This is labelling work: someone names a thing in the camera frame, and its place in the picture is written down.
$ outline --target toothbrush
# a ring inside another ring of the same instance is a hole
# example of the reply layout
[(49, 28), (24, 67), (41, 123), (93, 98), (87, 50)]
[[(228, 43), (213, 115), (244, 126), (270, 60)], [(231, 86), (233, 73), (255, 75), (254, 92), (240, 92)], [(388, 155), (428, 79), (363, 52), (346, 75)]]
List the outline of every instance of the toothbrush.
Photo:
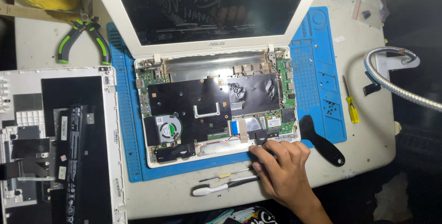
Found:
[(223, 189), (228, 189), (228, 188), (235, 187), (235, 186), (239, 186), (244, 183), (258, 181), (259, 179), (260, 178), (257, 175), (250, 176), (250, 177), (238, 178), (238, 179), (231, 180), (228, 183), (225, 183), (219, 187), (212, 188), (212, 189), (210, 188), (209, 184), (201, 184), (201, 185), (198, 185), (198, 186), (195, 186), (192, 188), (192, 194), (194, 196), (205, 196), (210, 193), (217, 192), (217, 191), (220, 191)]

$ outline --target green handled pliers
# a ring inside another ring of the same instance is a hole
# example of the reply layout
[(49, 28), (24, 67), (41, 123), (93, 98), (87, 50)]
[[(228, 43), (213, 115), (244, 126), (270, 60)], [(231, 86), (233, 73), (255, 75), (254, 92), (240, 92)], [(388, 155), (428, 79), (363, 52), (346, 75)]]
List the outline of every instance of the green handled pliers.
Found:
[(69, 51), (72, 45), (83, 30), (87, 30), (101, 47), (102, 64), (110, 66), (111, 53), (109, 46), (103, 36), (98, 32), (98, 29), (100, 29), (100, 24), (97, 23), (99, 18), (92, 17), (92, 0), (87, 7), (87, 12), (84, 9), (83, 1), (80, 1), (80, 17), (81, 20), (71, 21), (74, 24), (74, 28), (69, 31), (58, 47), (58, 62), (69, 63)]

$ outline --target motherboard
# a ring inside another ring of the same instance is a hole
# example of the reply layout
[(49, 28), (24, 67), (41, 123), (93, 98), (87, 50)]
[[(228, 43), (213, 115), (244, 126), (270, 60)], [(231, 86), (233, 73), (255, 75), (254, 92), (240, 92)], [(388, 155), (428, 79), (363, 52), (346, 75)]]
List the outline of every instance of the motherboard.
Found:
[(149, 166), (299, 140), (288, 47), (135, 62)]

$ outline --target black pry tool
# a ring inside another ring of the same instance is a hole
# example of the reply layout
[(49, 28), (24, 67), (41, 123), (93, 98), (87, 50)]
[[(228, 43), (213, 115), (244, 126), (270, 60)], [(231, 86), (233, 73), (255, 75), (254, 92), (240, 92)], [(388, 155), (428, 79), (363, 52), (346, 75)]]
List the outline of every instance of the black pry tool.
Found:
[(330, 163), (336, 166), (345, 164), (345, 157), (330, 141), (318, 135), (315, 131), (312, 116), (305, 115), (299, 121), (301, 139), (308, 139), (315, 146), (316, 150)]
[(98, 45), (100, 45), (101, 63), (110, 66), (111, 51), (108, 43), (106, 43), (103, 36), (98, 32), (98, 29), (100, 29), (100, 24), (97, 23), (99, 18), (92, 17), (92, 0), (89, 2), (87, 12), (84, 9), (83, 1), (80, 0), (80, 17), (81, 20), (71, 21), (74, 24), (74, 28), (69, 31), (61, 41), (60, 46), (58, 46), (58, 62), (69, 63), (69, 51), (81, 33), (86, 29), (92, 35), (92, 39), (96, 40)]

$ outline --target white table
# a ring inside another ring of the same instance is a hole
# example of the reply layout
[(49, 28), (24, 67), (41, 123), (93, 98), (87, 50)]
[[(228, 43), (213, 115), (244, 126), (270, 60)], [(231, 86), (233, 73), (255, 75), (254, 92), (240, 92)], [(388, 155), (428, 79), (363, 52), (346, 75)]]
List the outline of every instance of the white table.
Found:
[[(94, 15), (102, 17), (101, 34), (107, 37), (106, 23), (111, 21), (101, 0), (94, 1)], [(312, 187), (318, 187), (374, 170), (390, 163), (395, 157), (395, 138), (393, 124), (393, 105), (391, 93), (382, 89), (364, 97), (362, 88), (370, 84), (364, 74), (364, 54), (379, 46), (384, 46), (382, 30), (369, 27), (351, 19), (354, 0), (315, 0), (312, 6), (327, 6), (331, 23), (332, 37), (344, 36), (345, 41), (334, 42), (334, 54), (339, 78), (346, 76), (349, 91), (354, 97), (360, 123), (352, 124), (349, 114), (344, 114), (347, 141), (336, 144), (344, 154), (346, 163), (335, 167), (312, 149), (306, 163), (308, 180)], [(363, 0), (377, 5), (377, 0)], [(71, 25), (25, 18), (15, 20), (18, 69), (58, 68), (66, 66), (100, 65), (100, 55), (95, 42), (87, 34), (79, 37), (72, 46), (69, 64), (56, 63), (56, 49)], [(341, 99), (345, 102), (344, 85), (340, 80)], [(176, 215), (241, 205), (268, 199), (259, 182), (216, 192), (204, 197), (192, 197), (190, 188), (198, 180), (213, 177), (229, 171), (244, 169), (250, 162), (224, 165), (206, 170), (164, 177), (147, 182), (130, 183), (127, 180), (125, 159), (124, 193), (129, 219), (139, 219), (164, 215)], [(229, 178), (252, 175), (242, 172)], [(219, 186), (228, 178), (209, 181)]]

